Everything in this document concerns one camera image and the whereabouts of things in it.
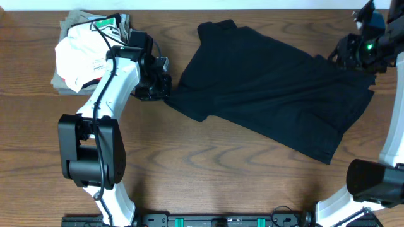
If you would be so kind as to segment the black t-shirt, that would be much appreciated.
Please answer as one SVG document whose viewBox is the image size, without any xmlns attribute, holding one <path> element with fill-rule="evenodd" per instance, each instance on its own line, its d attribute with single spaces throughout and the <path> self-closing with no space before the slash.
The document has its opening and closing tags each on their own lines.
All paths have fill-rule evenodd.
<svg viewBox="0 0 404 227">
<path fill-rule="evenodd" d="M 373 97 L 376 77 L 232 20 L 198 26 L 200 46 L 166 104 L 204 121 L 217 116 L 330 164 Z"/>
</svg>

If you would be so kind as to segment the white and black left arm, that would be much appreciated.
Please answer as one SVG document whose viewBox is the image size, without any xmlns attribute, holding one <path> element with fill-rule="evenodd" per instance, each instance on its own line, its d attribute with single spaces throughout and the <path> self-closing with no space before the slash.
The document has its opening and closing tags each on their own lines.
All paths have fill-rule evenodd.
<svg viewBox="0 0 404 227">
<path fill-rule="evenodd" d="M 126 152 L 119 119 L 130 96 L 160 101 L 170 96 L 172 79 L 167 57 L 155 57 L 156 45 L 146 32 L 133 30 L 122 46 L 109 46 L 108 70 L 89 100 L 58 122 L 64 178 L 89 193 L 99 216 L 68 216 L 62 226 L 141 226 L 142 218 L 129 198 L 122 178 Z"/>
</svg>

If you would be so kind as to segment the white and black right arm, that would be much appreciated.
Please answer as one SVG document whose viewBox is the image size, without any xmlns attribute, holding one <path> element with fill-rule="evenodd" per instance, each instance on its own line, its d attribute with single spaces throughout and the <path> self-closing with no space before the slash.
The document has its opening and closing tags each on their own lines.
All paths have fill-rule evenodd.
<svg viewBox="0 0 404 227">
<path fill-rule="evenodd" d="M 403 203 L 403 0 L 392 0 L 387 18 L 373 1 L 353 12 L 359 30 L 341 39 L 328 60 L 342 69 L 384 73 L 397 69 L 397 88 L 388 136 L 377 162 L 355 159 L 346 184 L 312 212 L 304 212 L 299 226 L 380 226 L 374 211 Z"/>
</svg>

